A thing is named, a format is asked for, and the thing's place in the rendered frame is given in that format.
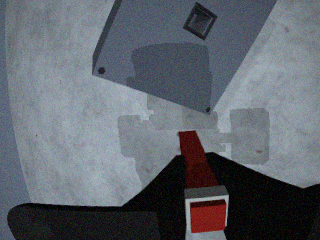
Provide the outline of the grey sloped panel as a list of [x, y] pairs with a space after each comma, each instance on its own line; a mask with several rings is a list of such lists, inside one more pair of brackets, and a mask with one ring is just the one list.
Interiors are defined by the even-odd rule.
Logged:
[[277, 0], [115, 0], [92, 75], [209, 116]]

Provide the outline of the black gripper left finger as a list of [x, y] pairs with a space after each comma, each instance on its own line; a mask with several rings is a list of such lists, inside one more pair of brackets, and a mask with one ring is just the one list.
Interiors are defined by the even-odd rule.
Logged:
[[23, 203], [9, 209], [16, 240], [185, 240], [184, 155], [123, 207]]

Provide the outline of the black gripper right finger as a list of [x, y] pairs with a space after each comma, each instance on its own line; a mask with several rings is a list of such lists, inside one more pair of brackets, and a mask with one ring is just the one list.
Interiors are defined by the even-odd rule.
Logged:
[[205, 157], [228, 191], [227, 240], [320, 240], [320, 184], [300, 188], [216, 152]]

